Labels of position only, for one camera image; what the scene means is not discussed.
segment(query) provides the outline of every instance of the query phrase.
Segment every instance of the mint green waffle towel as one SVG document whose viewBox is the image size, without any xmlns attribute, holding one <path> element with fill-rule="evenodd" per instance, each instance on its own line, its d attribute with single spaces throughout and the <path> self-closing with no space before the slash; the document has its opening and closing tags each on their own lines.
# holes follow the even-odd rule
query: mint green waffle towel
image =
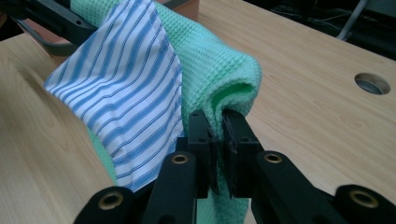
<svg viewBox="0 0 396 224">
<path fill-rule="evenodd" d="M 71 8 L 86 21 L 100 26 L 108 11 L 120 0 L 72 0 Z M 203 109 L 215 133 L 222 138 L 224 108 L 248 113 L 257 96 L 262 70 L 250 56 L 226 46 L 197 22 L 157 4 L 169 40 L 182 64 L 182 118 L 188 130 L 188 115 Z M 116 182 L 106 150 L 90 132 L 93 146 L 109 175 Z M 224 177 L 219 174 L 220 196 L 198 202 L 198 223 L 243 223 L 248 200 L 229 199 Z"/>
</svg>

